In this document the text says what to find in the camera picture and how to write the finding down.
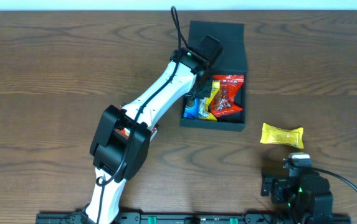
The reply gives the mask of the yellow Hacks candy bag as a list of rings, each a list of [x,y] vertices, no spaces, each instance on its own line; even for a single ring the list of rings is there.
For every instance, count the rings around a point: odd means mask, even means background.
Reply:
[[[217,121],[217,118],[211,113],[209,107],[215,95],[219,91],[219,89],[220,89],[220,81],[218,80],[213,81],[211,86],[210,96],[199,100],[199,109],[198,109],[199,119],[207,120],[207,121]]]

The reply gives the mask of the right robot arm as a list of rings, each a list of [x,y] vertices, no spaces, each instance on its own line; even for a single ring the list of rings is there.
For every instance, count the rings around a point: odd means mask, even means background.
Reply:
[[[262,169],[261,196],[282,205],[270,223],[333,223],[333,196],[326,178],[312,169],[310,159],[284,160],[287,175]]]

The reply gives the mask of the red Hello Panda box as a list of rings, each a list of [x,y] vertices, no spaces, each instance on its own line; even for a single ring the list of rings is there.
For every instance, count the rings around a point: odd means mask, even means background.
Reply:
[[[121,104],[118,109],[122,110],[123,107],[125,106],[125,104]],[[156,136],[156,134],[158,133],[158,129],[159,129],[159,124],[156,123],[153,127],[153,129],[151,130],[151,137],[150,137],[150,142],[154,139],[154,137]],[[122,135],[124,138],[128,139],[129,135],[130,135],[130,129],[128,128],[122,128],[118,130],[119,134]]]

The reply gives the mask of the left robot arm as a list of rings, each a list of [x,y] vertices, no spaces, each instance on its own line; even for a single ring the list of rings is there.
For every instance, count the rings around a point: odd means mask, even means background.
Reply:
[[[90,145],[97,178],[83,211],[87,223],[112,223],[117,217],[124,186],[143,165],[158,120],[179,98],[203,88],[221,52],[221,43],[210,35],[197,47],[178,47],[141,96],[104,110]]]

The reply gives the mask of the blue Oreo cookie pack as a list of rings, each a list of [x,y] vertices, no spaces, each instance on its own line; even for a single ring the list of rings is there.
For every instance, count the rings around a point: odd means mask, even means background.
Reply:
[[[183,118],[198,119],[199,118],[199,98],[188,98],[185,104]]]

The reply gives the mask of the red Hacks candy bag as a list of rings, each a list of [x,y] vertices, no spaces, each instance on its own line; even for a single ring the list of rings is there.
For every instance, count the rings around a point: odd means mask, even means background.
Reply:
[[[219,91],[211,103],[211,113],[219,118],[242,111],[235,103],[236,94],[244,84],[243,75],[214,75],[214,81],[219,82]]]

